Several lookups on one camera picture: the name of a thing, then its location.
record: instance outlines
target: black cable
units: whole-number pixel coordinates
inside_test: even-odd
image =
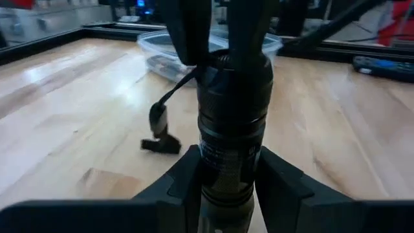
[[[393,37],[414,37],[414,34],[395,34],[395,35],[388,35],[388,36],[375,36],[372,38],[365,38],[365,39],[350,39],[350,40],[346,40],[345,42],[362,42],[362,41],[370,41],[373,39],[384,39],[384,38],[393,38]]]
[[[368,33],[373,33],[373,31],[366,29],[364,26],[362,26],[361,24],[357,23],[357,22],[352,22],[353,25],[357,26],[358,28],[368,32]]]
[[[292,47],[292,49],[299,50],[311,49],[343,29],[344,26],[352,23],[355,18],[361,17],[368,10],[382,4],[384,1],[386,0],[358,0],[351,7],[336,16],[330,23],[322,25],[318,30],[306,36],[284,43],[284,46],[285,48]]]
[[[159,105],[163,105],[167,102],[167,100],[169,98],[171,98],[171,96],[174,94],[174,92],[178,89],[180,89],[180,87],[182,87],[184,84],[188,83],[188,81],[190,81],[192,78],[198,77],[200,76],[200,73],[202,73],[204,71],[204,67],[203,66],[196,66],[196,68],[194,68],[190,73],[188,73],[185,77],[183,77],[176,85],[175,87],[168,91],[163,97],[161,97],[161,99],[158,101]]]

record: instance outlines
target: plastic container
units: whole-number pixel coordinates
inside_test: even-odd
[[[221,44],[228,48],[228,32],[226,30],[212,28],[210,35],[216,38],[220,38],[222,40]],[[261,49],[263,54],[270,58],[272,65],[274,64],[274,56],[278,54],[278,50],[282,48],[282,46],[282,39],[280,37],[266,33]]]
[[[141,34],[137,43],[144,51],[148,69],[173,82],[180,81],[193,69],[181,63],[167,30]],[[210,52],[224,48],[223,41],[210,37]],[[186,85],[195,87],[197,84],[190,80]]]
[[[227,35],[225,30],[213,29],[209,38],[210,52],[228,48]],[[148,69],[173,82],[178,82],[193,69],[193,67],[181,63],[167,30],[141,34],[138,36],[137,43],[144,51]],[[266,35],[262,47],[263,53],[271,58],[272,63],[281,47],[282,43],[279,37],[271,34]],[[195,80],[188,82],[187,86],[195,87]]]

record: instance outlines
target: wooden tabletop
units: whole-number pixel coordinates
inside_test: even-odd
[[[0,208],[143,190],[180,157],[140,150],[149,107],[173,85],[125,41],[83,39],[0,67]],[[263,144],[351,197],[414,199],[413,100],[413,85],[348,64],[279,57]],[[199,140],[195,89],[168,111],[183,154]]]

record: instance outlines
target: remote control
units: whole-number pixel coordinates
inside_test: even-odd
[[[357,56],[354,58],[353,67],[356,72],[362,74],[414,83],[414,64],[412,63]]]

